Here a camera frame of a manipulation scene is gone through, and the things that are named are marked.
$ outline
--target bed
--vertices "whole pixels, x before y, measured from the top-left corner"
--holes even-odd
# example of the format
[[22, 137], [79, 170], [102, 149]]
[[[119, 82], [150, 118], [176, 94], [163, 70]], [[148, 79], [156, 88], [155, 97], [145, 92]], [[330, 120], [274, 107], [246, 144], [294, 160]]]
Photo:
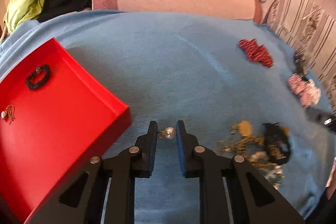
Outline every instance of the bed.
[[[332, 167], [335, 136], [310, 122], [288, 89], [293, 50], [266, 26], [188, 14], [106, 10], [42, 24], [27, 21], [1, 45], [1, 79], [51, 37], [130, 106], [132, 126], [105, 157], [132, 145], [150, 120], [166, 128], [183, 119], [187, 131], [212, 149], [228, 138], [231, 124], [243, 119], [251, 121], [255, 134], [262, 133], [263, 122], [280, 122], [290, 128], [293, 155], [283, 167], [285, 181], [279, 191], [304, 217], [318, 203]], [[268, 69], [248, 62], [237, 46], [242, 38], [265, 44], [275, 65]], [[325, 94], [319, 107], [331, 110]], [[137, 181], [136, 222], [196, 222], [198, 181], [184, 180], [180, 174], [176, 142], [159, 140], [155, 162], [152, 179]]]

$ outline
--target red fabric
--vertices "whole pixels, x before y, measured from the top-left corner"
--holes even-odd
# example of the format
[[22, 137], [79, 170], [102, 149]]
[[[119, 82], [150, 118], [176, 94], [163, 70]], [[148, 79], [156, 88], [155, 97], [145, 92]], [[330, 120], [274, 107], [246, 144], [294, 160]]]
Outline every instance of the red fabric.
[[243, 39], [239, 41], [238, 45], [243, 49], [248, 60], [259, 62], [268, 68], [274, 65], [273, 59], [266, 47], [264, 45], [258, 46], [256, 39], [250, 41]]

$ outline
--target bracelet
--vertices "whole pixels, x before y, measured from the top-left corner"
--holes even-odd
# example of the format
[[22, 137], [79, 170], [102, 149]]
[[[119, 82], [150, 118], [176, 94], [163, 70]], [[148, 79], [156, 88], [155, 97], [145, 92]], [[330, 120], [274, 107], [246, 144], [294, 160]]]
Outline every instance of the bracelet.
[[[36, 83], [33, 83], [32, 80], [39, 74], [42, 73], [42, 71], [45, 71], [45, 75], [44, 77], [36, 82]], [[39, 89], [40, 87], [42, 87], [50, 78], [50, 67], [49, 65], [47, 64], [44, 64], [43, 66], [41, 67], [37, 67], [36, 70], [34, 70], [26, 79], [26, 85], [27, 87], [30, 89], [30, 90], [37, 90]]]

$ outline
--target red tray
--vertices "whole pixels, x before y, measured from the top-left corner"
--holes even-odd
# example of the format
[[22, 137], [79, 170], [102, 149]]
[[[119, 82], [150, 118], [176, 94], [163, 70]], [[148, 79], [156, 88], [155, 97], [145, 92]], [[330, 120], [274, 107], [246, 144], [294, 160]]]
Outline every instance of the red tray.
[[[49, 81], [29, 90], [26, 77], [48, 64]], [[86, 72], [52, 38], [0, 83], [0, 194], [24, 222], [56, 185], [92, 156], [101, 156], [130, 126], [127, 105]]]

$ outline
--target metal rivet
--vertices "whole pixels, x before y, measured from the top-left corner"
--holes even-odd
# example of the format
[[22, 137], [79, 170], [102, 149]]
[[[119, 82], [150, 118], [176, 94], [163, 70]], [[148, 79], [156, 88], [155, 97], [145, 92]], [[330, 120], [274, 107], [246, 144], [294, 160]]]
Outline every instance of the metal rivet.
[[90, 159], [90, 162], [92, 164], [97, 164], [98, 162], [100, 162], [100, 158], [98, 156], [94, 156]]
[[137, 147], [137, 146], [132, 146], [132, 147], [130, 147], [130, 149], [129, 149], [129, 152], [130, 153], [137, 153], [137, 152], [139, 152], [139, 147]]
[[235, 156], [234, 159], [236, 162], [239, 162], [239, 163], [242, 163], [245, 160], [244, 157], [241, 155]]
[[197, 153], [203, 153], [205, 151], [205, 148], [203, 146], [196, 146], [195, 151]]

